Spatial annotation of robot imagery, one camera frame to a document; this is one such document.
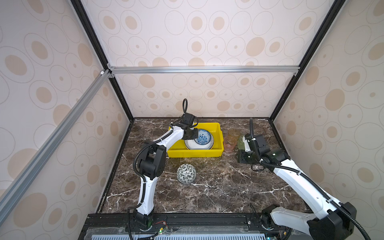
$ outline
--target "silver metal bar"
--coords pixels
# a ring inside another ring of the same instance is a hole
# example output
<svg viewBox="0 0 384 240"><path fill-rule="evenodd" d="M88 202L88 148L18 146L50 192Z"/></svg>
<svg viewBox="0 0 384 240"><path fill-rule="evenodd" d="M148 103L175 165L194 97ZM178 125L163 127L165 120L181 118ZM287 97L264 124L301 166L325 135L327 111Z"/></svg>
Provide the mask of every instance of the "silver metal bar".
<svg viewBox="0 0 384 240"><path fill-rule="evenodd" d="M50 135L43 146L38 150L30 163L24 168L23 172L14 180L5 196L0 201L0 226L4 223L13 208L23 197L28 187L39 174L46 162L49 160L53 152L59 146L63 138L71 130L79 116L91 102L101 85L111 74L108 70L103 70L99 76L93 81L91 86L73 106L65 119L57 126L55 131Z"/></svg>
<svg viewBox="0 0 384 240"><path fill-rule="evenodd" d="M296 65L203 66L203 67L111 67L112 74L127 73L296 73Z"/></svg>

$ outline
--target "blue patterned bowl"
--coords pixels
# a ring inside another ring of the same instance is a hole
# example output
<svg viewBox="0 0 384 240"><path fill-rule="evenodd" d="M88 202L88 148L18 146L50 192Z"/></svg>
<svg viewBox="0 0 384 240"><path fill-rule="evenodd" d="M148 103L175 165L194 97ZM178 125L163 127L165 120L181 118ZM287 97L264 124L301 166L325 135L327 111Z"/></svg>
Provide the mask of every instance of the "blue patterned bowl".
<svg viewBox="0 0 384 240"><path fill-rule="evenodd" d="M205 129L199 129L199 136L195 138L195 142L200 145L208 144L211 141L211 134Z"/></svg>

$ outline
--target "brown marble surface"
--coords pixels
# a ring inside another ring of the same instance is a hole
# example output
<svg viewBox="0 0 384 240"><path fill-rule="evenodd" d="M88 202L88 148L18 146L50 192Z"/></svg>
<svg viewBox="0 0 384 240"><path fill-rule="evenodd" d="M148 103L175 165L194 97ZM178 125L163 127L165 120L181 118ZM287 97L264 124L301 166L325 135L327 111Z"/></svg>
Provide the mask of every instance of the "brown marble surface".
<svg viewBox="0 0 384 240"><path fill-rule="evenodd" d="M168 130L172 119L136 119L122 159L109 190L102 213L123 213L137 204L140 177L134 174L132 161L145 139L155 139ZM199 119L219 122L224 137L230 128L249 132L249 119ZM254 119L254 132L264 135L271 149L278 143L267 120ZM304 201L281 178L269 170L254 172L248 164L237 163L237 147L221 157L168 158L164 173L156 186L155 213L251 212L252 203L258 212L271 204L287 209L305 211ZM176 177L177 168L184 163L195 166L197 177L183 185Z"/></svg>

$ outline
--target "yellow bin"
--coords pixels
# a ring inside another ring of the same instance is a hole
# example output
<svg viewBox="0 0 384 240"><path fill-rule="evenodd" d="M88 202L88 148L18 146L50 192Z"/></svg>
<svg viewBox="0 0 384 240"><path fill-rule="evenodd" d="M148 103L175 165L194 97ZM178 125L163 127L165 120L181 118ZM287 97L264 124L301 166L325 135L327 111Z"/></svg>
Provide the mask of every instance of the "yellow bin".
<svg viewBox="0 0 384 240"><path fill-rule="evenodd" d="M205 129L214 137L214 145L211 149L190 150L184 140L178 140L169 150L169 157L220 157L224 151L223 132L218 122L202 122L196 128Z"/></svg>

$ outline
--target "wall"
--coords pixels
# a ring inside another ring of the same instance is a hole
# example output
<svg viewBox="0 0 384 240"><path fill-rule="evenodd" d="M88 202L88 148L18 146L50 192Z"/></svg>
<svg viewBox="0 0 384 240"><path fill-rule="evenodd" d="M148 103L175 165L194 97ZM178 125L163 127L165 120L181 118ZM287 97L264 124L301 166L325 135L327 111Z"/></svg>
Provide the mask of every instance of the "wall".
<svg viewBox="0 0 384 240"><path fill-rule="evenodd" d="M77 240L99 204L127 125L107 81L0 227L0 240Z"/></svg>
<svg viewBox="0 0 384 240"><path fill-rule="evenodd" d="M298 65L333 0L234 0L225 3L220 0L83 0L82 3L113 66L253 66ZM150 89L136 84L140 80L138 74L119 77L120 83L132 78L130 84L121 84L121 87L128 86L126 93L132 93L125 96L135 117L178 115L180 110L173 106L180 101L181 95L176 96L175 91L183 91L186 96L191 93L189 101L199 100L196 104L201 107L193 110L197 116L269 117L270 108L274 108L285 86L281 84L277 89L266 83L262 88L256 83L262 73L249 74L249 84L236 85L245 74L217 74L218 85L202 86L173 84L174 81L184 83L192 74L180 77L152 74L147 78L153 78L156 84ZM267 82L278 74L265 75ZM206 82L208 74L195 77L199 82ZM234 87L219 84L220 81L232 81ZM170 97L162 98L165 90ZM146 98L144 91L152 91L156 97ZM214 94L203 97L205 91ZM220 98L222 91L231 92L233 97ZM157 108L150 108L152 101L156 101ZM223 103L226 107L218 106L221 101L228 102ZM255 104L255 107L244 109L248 104ZM268 106L268 110L260 111L257 108L260 106L262 110Z"/></svg>
<svg viewBox="0 0 384 240"><path fill-rule="evenodd" d="M0 2L0 196L100 73L65 0Z"/></svg>
<svg viewBox="0 0 384 240"><path fill-rule="evenodd" d="M275 120L289 154L384 234L384 1L350 1ZM355 229L348 239L362 239Z"/></svg>

